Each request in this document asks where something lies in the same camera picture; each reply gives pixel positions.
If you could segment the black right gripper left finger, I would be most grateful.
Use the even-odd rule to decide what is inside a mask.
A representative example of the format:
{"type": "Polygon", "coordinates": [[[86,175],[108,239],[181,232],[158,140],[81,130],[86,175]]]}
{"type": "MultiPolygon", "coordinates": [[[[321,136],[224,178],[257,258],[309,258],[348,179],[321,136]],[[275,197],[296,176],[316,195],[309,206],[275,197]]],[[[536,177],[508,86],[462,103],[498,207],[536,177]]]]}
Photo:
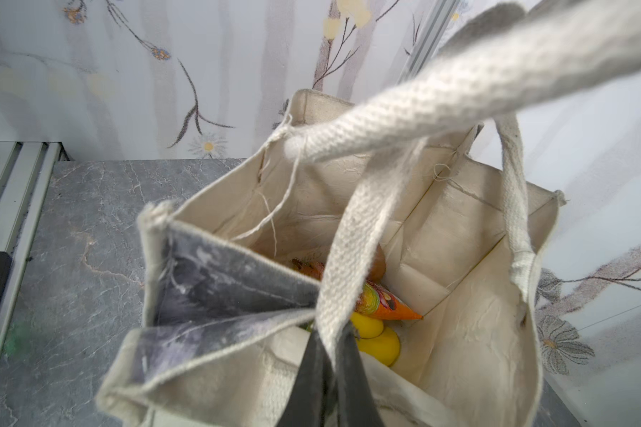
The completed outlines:
{"type": "Polygon", "coordinates": [[[333,382],[329,356],[317,331],[311,333],[301,366],[278,427],[325,425],[328,395],[333,382]]]}

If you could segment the cream canvas tote bag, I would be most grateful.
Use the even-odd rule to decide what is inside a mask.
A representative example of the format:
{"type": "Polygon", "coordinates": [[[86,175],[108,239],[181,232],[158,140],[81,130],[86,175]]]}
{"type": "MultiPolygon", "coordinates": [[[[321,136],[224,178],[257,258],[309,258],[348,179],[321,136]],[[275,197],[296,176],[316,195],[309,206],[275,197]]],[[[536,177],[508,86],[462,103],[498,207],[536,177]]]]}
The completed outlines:
{"type": "Polygon", "coordinates": [[[317,331],[339,426],[338,341],[381,245],[377,284],[423,317],[386,322],[391,367],[359,351],[384,426],[531,425],[564,199],[525,180],[516,112],[639,71],[641,1],[544,1],[496,5],[360,105],[297,92],[251,158],[142,210],[142,325],[97,407],[126,426],[277,426],[317,331]]]}

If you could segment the orange candy bag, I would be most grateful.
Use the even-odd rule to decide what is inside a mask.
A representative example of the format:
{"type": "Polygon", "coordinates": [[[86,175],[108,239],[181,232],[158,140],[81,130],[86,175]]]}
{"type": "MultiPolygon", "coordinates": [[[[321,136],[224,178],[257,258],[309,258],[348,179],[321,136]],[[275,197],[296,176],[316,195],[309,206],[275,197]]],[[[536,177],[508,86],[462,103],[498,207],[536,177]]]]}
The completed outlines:
{"type": "MultiPolygon", "coordinates": [[[[322,280],[325,269],[323,263],[308,263],[293,259],[292,265],[301,274],[322,280]]],[[[364,282],[363,291],[357,298],[354,311],[376,320],[422,320],[423,318],[396,295],[370,280],[364,282]]]]}

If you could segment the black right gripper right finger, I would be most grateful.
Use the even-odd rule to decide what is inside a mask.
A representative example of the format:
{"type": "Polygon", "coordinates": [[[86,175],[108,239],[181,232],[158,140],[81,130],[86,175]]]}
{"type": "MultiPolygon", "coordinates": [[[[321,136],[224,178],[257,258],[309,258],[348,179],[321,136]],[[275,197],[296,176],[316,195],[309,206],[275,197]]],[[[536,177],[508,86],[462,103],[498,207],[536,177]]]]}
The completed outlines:
{"type": "Polygon", "coordinates": [[[354,326],[347,322],[340,335],[336,351],[338,425],[343,427],[384,426],[371,394],[354,332],[354,326]]]}

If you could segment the yellow banana bunch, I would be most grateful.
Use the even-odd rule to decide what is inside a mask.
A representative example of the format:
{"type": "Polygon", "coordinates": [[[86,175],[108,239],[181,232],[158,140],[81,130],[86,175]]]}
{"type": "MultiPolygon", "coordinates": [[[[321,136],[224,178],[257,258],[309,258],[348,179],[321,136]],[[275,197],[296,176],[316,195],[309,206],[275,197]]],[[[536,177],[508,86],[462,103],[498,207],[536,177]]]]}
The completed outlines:
{"type": "Polygon", "coordinates": [[[412,320],[408,315],[379,314],[372,317],[353,312],[345,318],[350,327],[350,336],[354,338],[358,350],[364,352],[387,367],[391,367],[401,354],[401,340],[391,327],[389,321],[412,320]]]}

